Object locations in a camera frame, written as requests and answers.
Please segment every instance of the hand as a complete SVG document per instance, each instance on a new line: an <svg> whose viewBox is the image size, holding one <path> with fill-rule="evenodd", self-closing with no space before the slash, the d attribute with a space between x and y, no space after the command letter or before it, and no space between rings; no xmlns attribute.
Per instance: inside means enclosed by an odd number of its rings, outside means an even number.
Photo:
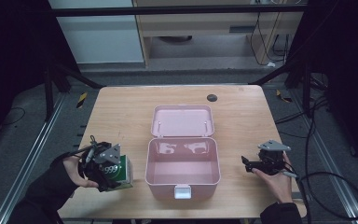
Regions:
<svg viewBox="0 0 358 224"><path fill-rule="evenodd" d="M283 159L291 164L286 153L283 152ZM292 177L284 175L283 173L277 173L276 175L267 175L264 172L252 169L252 172L258 175L266 182L269 190L278 200L278 203L292 203Z"/></svg>
<svg viewBox="0 0 358 224"><path fill-rule="evenodd" d="M76 156L67 157L62 160L63 166L65 167L66 173L68 173L71 180L78 185L79 187L83 188L98 188L98 184L91 180L86 180L80 176L77 166L80 161L81 153L78 153Z"/></svg>

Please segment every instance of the white wall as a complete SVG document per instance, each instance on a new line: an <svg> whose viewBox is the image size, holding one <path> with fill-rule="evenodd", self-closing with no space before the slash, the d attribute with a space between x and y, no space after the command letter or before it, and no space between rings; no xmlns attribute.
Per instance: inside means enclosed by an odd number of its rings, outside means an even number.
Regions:
<svg viewBox="0 0 358 224"><path fill-rule="evenodd" d="M131 0L49 0L52 8L132 7ZM142 63L134 16L57 18L77 63Z"/></svg>

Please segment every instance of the black sleeve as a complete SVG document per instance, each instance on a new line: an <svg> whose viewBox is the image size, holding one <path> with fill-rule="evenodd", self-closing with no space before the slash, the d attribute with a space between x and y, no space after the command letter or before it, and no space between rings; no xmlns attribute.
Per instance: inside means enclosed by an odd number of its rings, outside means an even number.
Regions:
<svg viewBox="0 0 358 224"><path fill-rule="evenodd" d="M263 224L302 224L295 203L274 203L267 207L260 217Z"/></svg>
<svg viewBox="0 0 358 224"><path fill-rule="evenodd" d="M57 223L59 210L77 189L62 161L53 164L27 189L8 223Z"/></svg>

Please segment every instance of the pink box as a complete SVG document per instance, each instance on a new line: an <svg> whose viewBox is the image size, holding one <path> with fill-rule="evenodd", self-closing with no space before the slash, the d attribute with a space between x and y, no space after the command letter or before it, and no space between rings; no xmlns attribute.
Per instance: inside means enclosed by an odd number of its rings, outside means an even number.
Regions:
<svg viewBox="0 0 358 224"><path fill-rule="evenodd" d="M160 105L155 109L145 180L157 199L205 199L220 180L211 108Z"/></svg>

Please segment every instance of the table top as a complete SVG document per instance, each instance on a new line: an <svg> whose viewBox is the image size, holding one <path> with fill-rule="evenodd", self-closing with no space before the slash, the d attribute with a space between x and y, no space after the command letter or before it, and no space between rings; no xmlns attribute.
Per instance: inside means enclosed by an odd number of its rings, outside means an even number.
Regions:
<svg viewBox="0 0 358 224"><path fill-rule="evenodd" d="M207 96L215 94L217 101ZM212 109L221 179L206 200L157 200L145 182L151 124L158 105L207 105ZM121 144L132 162L131 189L99 192L78 188L59 210L62 218L241 218L259 217L275 203L264 182L245 171L241 156L258 161L259 144L281 142L263 90L259 86L135 86L100 90L80 147L97 142ZM293 191L298 192L293 181ZM304 204L296 200L301 216Z"/></svg>

